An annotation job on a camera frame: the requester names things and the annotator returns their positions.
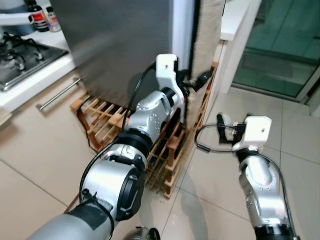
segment glass door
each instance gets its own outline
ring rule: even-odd
[[[263,0],[233,86],[302,102],[319,60],[320,1]]]

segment cabinet handle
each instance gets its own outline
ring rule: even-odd
[[[40,104],[38,103],[37,105],[35,105],[35,107],[42,112],[44,108],[46,108],[48,105],[50,105],[54,100],[56,100],[57,98],[59,98],[62,94],[64,94],[66,91],[68,91],[70,88],[72,88],[74,85],[78,84],[81,81],[81,78],[75,77],[73,79],[73,83],[71,83],[69,86],[67,86],[65,89],[63,89],[61,92],[59,92],[57,95],[55,95],[53,98],[51,98],[50,100],[48,100],[46,103],[44,104]]]

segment kitchen counter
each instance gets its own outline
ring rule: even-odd
[[[249,8],[250,0],[230,0],[225,3],[220,39],[233,41]]]
[[[41,44],[69,50],[62,31],[35,31],[23,38],[33,38]],[[0,108],[9,113],[13,112],[29,99],[72,71],[75,67],[76,65],[70,53],[60,57],[58,60],[27,77],[8,91],[0,92]]]

